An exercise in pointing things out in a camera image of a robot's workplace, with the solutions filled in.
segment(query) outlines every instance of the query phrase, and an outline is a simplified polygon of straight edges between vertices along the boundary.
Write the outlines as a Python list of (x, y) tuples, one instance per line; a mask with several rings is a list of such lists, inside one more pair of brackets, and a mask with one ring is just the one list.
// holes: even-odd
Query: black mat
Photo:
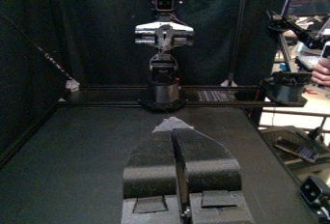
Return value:
[[(186, 108), (171, 116), (237, 157), (257, 224), (316, 223), (298, 186), (238, 109)], [(121, 223), (129, 155), (167, 117), (141, 108), (59, 108), (0, 172), (0, 223)]]

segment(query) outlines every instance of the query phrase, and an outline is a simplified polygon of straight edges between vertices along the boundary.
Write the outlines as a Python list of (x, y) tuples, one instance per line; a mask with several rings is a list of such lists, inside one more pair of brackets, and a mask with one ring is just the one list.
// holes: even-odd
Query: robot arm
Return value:
[(270, 18), (270, 29), (281, 33), (286, 30), (292, 30), (297, 35), (298, 40), (306, 45), (309, 49), (322, 49), (326, 42), (330, 41), (330, 38), (328, 36), (314, 38), (309, 30), (300, 27), (293, 20), (290, 20), (285, 16), (281, 16), (274, 11), (268, 10), (268, 15)]

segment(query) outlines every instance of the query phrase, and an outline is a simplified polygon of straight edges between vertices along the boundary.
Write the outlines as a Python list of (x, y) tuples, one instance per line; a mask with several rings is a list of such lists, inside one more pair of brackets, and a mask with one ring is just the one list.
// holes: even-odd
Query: black cable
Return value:
[(32, 45), (43, 52), (43, 48), (36, 44), (36, 42), (27, 36), (27, 34), (23, 32), (23, 30), (19, 28), (19, 26), (15, 24), (15, 22), (6, 16), (3, 11), (0, 10), (0, 17), (18, 29), (18, 31), (23, 34), (23, 36), (27, 38), (27, 40), (32, 43)]

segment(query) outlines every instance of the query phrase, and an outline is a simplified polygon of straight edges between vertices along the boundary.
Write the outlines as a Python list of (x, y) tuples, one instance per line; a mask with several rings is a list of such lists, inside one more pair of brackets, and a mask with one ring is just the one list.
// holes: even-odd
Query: cable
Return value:
[(60, 66), (60, 64), (55, 61), (55, 58), (51, 56), (51, 54), (38, 45), (38, 43), (28, 37), (28, 35), (23, 32), (23, 30), (19, 28), (19, 26), (14, 23), (14, 21), (6, 16), (3, 11), (0, 10), (0, 17), (18, 29), (18, 31), (23, 34), (23, 36), (27, 38), (30, 43), (38, 48), (38, 50), (44, 54), (46, 59), (52, 63), (52, 65), (59, 69), (59, 71), (66, 75), (66, 77), (70, 80), (74, 80), (74, 77), (67, 73), (64, 68)]

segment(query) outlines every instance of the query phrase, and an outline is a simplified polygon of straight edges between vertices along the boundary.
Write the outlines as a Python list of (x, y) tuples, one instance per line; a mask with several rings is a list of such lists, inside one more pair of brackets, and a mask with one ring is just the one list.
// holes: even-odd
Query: black tabletop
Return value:
[(257, 224), (316, 223), (300, 185), (235, 108), (59, 107), (0, 172), (0, 223), (121, 223), (123, 170), (133, 149), (169, 116), (238, 159)]

